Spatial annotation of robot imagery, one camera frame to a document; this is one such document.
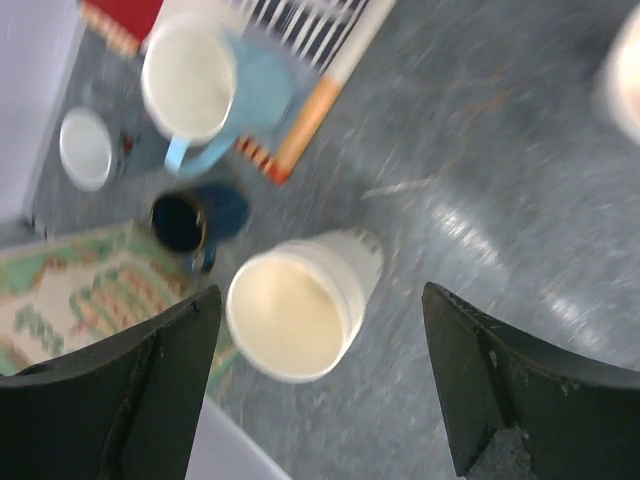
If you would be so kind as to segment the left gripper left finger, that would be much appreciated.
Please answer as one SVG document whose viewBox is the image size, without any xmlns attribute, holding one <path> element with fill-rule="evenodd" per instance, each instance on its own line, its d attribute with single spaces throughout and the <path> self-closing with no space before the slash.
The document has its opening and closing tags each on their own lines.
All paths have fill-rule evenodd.
<svg viewBox="0 0 640 480">
<path fill-rule="evenodd" d="M 221 319 L 211 286 L 2 377 L 2 478 L 184 478 Z"/>
</svg>

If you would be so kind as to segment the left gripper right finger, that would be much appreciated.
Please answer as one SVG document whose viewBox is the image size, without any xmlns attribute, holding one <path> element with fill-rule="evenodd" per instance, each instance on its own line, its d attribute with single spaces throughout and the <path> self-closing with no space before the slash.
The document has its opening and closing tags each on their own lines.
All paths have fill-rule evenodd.
<svg viewBox="0 0 640 480">
<path fill-rule="evenodd" d="M 516 429 L 540 479 L 638 478 L 638 372 L 564 350 L 432 282 L 422 302 L 457 475 L 498 431 Z"/>
</svg>

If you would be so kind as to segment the white paper cup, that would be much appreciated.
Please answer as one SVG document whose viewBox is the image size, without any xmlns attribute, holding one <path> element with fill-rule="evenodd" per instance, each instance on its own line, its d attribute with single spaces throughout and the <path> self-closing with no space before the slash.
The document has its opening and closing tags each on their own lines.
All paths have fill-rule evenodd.
<svg viewBox="0 0 640 480">
<path fill-rule="evenodd" d="M 383 267 L 380 241 L 361 228 L 288 240 L 251 257 L 227 293 L 234 344 L 275 380 L 322 378 L 359 333 Z"/>
<path fill-rule="evenodd" d="M 594 79 L 600 115 L 639 144 L 639 5 L 625 17 Z"/>
</svg>

